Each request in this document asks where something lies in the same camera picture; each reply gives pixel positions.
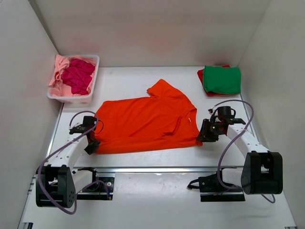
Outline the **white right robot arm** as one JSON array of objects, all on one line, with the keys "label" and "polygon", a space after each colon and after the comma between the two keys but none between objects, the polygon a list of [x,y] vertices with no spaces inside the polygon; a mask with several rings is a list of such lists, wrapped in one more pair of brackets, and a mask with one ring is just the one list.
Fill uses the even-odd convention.
[{"label": "white right robot arm", "polygon": [[[219,191],[242,189],[248,195],[281,194],[283,191],[283,158],[263,146],[247,128],[249,124],[236,117],[229,106],[218,107],[204,119],[197,141],[212,143],[225,135],[230,139],[218,162],[214,187]],[[228,149],[236,145],[244,157],[242,168],[222,168]]]}]

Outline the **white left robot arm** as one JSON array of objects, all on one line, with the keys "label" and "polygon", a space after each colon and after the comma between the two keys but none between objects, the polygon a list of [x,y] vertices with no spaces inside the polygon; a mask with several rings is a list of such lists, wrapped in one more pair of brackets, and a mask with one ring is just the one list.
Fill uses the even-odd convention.
[{"label": "white left robot arm", "polygon": [[79,125],[69,127],[67,143],[43,163],[36,171],[36,205],[38,207],[71,208],[77,194],[85,186],[94,190],[100,178],[93,168],[73,170],[82,153],[92,155],[99,148],[95,138],[98,119],[84,116]]}]

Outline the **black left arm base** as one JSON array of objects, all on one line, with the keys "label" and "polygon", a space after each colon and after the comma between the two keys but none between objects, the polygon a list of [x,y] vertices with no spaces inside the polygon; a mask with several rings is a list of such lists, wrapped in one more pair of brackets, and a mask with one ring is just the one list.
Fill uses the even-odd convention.
[{"label": "black left arm base", "polygon": [[112,200],[115,174],[93,167],[74,168],[71,172],[77,200]]}]

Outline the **orange t-shirt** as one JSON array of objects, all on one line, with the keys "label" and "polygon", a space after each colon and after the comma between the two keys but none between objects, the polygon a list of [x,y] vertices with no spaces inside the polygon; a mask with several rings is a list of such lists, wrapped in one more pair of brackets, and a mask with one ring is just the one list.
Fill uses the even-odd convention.
[{"label": "orange t-shirt", "polygon": [[202,146],[197,109],[180,90],[160,79],[148,96],[105,101],[95,137],[97,154],[118,154]]}]

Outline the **magenta t-shirt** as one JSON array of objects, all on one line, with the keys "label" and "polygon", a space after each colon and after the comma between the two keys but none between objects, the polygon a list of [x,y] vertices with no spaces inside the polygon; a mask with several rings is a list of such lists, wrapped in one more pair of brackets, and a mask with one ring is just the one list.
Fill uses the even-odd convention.
[{"label": "magenta t-shirt", "polygon": [[64,69],[61,80],[71,88],[72,94],[88,95],[91,92],[96,62],[93,59],[72,58],[70,65]]}]

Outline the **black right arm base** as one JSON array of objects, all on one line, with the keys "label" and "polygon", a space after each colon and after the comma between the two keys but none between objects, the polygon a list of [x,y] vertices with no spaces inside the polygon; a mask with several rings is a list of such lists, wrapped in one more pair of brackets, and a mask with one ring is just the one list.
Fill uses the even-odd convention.
[{"label": "black right arm base", "polygon": [[191,167],[188,172],[196,176],[187,185],[187,190],[199,193],[201,202],[245,202],[244,192],[223,187],[217,178],[216,167]]}]

